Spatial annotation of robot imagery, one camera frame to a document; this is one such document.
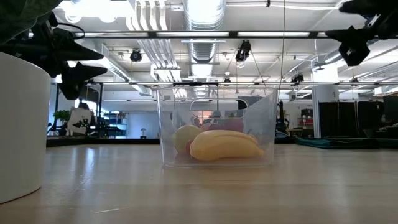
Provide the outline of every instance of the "desk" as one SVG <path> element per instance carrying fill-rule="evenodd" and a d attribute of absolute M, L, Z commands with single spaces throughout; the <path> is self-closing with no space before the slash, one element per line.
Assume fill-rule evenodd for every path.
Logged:
<path fill-rule="evenodd" d="M 397 223 L 398 153 L 276 145 L 265 168 L 163 169 L 159 146 L 47 149 L 0 223 Z"/>

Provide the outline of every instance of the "potted plant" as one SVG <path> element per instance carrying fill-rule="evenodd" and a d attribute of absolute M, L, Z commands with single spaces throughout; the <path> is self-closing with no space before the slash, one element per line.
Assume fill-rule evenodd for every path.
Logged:
<path fill-rule="evenodd" d="M 62 122 L 61 130 L 59 131 L 59 136 L 66 136 L 67 135 L 67 126 L 68 126 L 67 121 L 69 121 L 69 118 L 70 118 L 69 111 L 67 111 L 67 110 L 56 111 L 56 112 L 54 112 L 53 117 Z"/>

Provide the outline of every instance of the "plastic storage container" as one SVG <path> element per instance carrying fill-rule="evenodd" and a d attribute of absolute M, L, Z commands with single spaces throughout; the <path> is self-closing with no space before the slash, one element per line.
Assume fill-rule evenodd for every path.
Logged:
<path fill-rule="evenodd" d="M 159 89 L 157 98 L 164 165 L 272 163 L 277 90 L 183 86 Z"/>

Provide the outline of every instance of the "clear plastic bin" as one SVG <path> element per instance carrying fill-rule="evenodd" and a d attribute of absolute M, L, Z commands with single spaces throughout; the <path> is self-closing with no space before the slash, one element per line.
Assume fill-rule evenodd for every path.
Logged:
<path fill-rule="evenodd" d="M 233 85 L 219 88 L 217 86 L 183 86 L 159 89 L 157 97 L 164 165 L 170 167 L 256 167 L 272 163 L 277 90 L 264 86 L 247 88 Z M 213 145 L 206 147 L 206 150 L 211 150 L 208 152 L 210 154 L 222 154 L 220 150 L 227 152 L 227 155 L 221 155 L 224 158 L 208 161 L 191 156 L 194 154 L 192 152 L 194 148 L 196 150 L 199 145 L 206 144 L 205 142 L 192 143 L 195 140 L 199 141 L 198 139 L 204 140 L 195 137 L 197 132 L 200 134 L 209 129 L 212 132 L 207 133 L 206 136 L 210 136 L 211 139 L 208 142 L 209 144 L 212 142 Z M 219 142 L 219 139 L 215 141 L 215 137 L 211 136 L 213 133 L 221 135 L 227 133 L 228 137 L 222 138 L 225 141 Z M 238 141 L 234 137 L 235 134 L 242 141 Z M 258 149 L 262 152 L 252 157 L 236 157 L 236 155 L 228 157 L 228 150 L 232 148 L 243 154 L 249 153 L 245 150 L 252 150 L 252 140 L 245 142 L 249 139 L 247 136 L 255 139 Z"/>

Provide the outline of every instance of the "wooden table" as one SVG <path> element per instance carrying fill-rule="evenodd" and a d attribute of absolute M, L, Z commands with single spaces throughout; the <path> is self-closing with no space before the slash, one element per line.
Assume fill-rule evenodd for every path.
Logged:
<path fill-rule="evenodd" d="M 159 146 L 47 149 L 0 223 L 398 223 L 398 153 L 276 145 L 265 168 L 162 168 Z"/>

